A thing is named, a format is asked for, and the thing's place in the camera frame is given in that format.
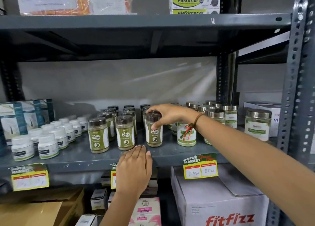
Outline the person's right hand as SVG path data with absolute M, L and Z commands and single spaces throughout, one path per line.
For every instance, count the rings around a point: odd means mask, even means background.
M 173 124 L 175 122 L 182 123 L 194 123 L 195 119 L 199 116 L 199 112 L 196 112 L 190 108 L 176 106 L 173 104 L 160 104 L 150 107 L 146 113 L 159 112 L 163 120 L 163 125 Z

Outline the person's left hand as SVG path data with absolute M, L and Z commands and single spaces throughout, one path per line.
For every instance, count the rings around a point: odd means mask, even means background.
M 146 159 L 123 160 L 123 154 L 116 168 L 116 189 L 143 193 L 152 176 L 152 156 L 147 156 Z

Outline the brown-lid green powder jar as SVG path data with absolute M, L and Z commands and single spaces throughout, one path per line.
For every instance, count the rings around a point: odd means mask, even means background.
M 163 143 L 163 126 L 152 130 L 152 125 L 159 121 L 161 113 L 153 111 L 145 114 L 146 142 L 150 147 L 159 147 Z

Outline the person's left forearm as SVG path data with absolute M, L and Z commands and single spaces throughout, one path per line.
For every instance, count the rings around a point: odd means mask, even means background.
M 128 226 L 140 196 L 140 191 L 116 189 L 112 202 L 99 226 Z

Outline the person's right forearm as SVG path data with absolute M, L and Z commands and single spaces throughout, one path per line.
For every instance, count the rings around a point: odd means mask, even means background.
M 296 226 L 315 226 L 315 173 L 268 143 L 206 116 L 198 131 Z

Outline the yellow shelf price tag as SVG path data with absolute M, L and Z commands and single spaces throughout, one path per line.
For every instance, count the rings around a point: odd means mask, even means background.
M 9 170 L 14 192 L 49 187 L 49 172 L 46 164 L 20 165 Z
M 183 172 L 185 180 L 219 176 L 217 154 L 200 154 L 184 159 Z
M 111 164 L 111 189 L 116 189 L 116 168 L 117 168 L 118 162 Z

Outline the group of brown-lid spice jars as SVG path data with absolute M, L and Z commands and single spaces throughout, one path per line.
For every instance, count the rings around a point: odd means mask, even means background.
M 92 153 L 103 153 L 110 142 L 117 140 L 118 149 L 128 151 L 135 147 L 137 137 L 136 111 L 133 107 L 118 113 L 113 106 L 88 120 L 89 145 Z

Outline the group of steel-lid glass jars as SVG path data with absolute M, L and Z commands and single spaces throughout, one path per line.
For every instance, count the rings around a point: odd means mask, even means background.
M 213 145 L 218 151 L 226 155 L 232 151 L 262 152 L 274 149 L 273 146 L 257 138 L 242 133 L 230 126 L 225 126 L 225 112 L 220 109 L 206 109 L 199 112 L 194 123 L 176 122 L 183 125 L 184 130 L 179 130 L 178 136 L 182 140 L 190 140 L 192 131 L 199 132 L 206 142 Z

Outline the pink white product box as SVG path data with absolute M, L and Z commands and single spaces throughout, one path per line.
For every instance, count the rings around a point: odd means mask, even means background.
M 161 224 L 159 197 L 140 198 L 128 226 L 161 226 Z

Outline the small white product box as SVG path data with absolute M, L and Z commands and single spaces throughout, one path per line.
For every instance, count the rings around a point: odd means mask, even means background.
M 75 226 L 98 226 L 96 214 L 83 214 Z
M 90 199 L 92 211 L 107 210 L 107 202 L 108 202 L 107 189 L 106 188 L 95 189 Z

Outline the white carton with red print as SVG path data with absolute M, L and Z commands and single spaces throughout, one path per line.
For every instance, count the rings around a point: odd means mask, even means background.
M 269 198 L 231 164 L 219 176 L 184 179 L 171 167 L 171 185 L 182 226 L 266 226 Z

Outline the group of white pill bottles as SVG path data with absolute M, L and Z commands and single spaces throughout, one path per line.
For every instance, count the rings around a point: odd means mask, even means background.
M 65 117 L 40 128 L 30 129 L 26 135 L 15 136 L 11 145 L 14 161 L 28 160 L 36 154 L 42 160 L 57 156 L 87 131 L 87 123 L 86 117 L 71 120 Z

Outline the grey metal shelf rack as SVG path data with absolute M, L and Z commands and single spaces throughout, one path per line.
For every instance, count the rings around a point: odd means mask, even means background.
M 216 100 L 237 100 L 239 50 L 289 32 L 276 148 L 314 171 L 315 0 L 292 13 L 0 17 L 0 76 L 6 100 L 24 100 L 19 62 L 83 63 L 216 56 Z

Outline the teal white product box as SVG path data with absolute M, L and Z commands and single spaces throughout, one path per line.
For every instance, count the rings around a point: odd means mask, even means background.
M 39 127 L 55 121 L 53 100 L 51 98 L 33 100 L 33 103 Z
M 21 101 L 27 130 L 40 128 L 44 124 L 39 100 Z
M 28 134 L 27 124 L 20 102 L 0 103 L 0 121 L 8 146 L 12 145 L 12 139 L 14 137 Z

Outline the brown cardboard box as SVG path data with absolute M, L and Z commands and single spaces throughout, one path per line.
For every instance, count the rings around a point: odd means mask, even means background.
M 75 226 L 84 208 L 83 187 L 9 192 L 0 195 L 0 226 Z

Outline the white blue product box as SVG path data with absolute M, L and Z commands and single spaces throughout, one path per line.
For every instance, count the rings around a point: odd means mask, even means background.
M 270 101 L 245 101 L 243 103 L 245 108 L 253 109 L 264 109 L 272 112 L 271 125 L 269 130 L 269 137 L 278 136 L 278 124 L 281 111 L 281 103 L 270 102 Z

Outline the green yellow tube box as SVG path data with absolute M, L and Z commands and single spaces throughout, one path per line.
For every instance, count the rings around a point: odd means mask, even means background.
M 220 0 L 171 0 L 170 9 L 218 9 Z
M 171 14 L 219 14 L 220 9 L 172 9 Z

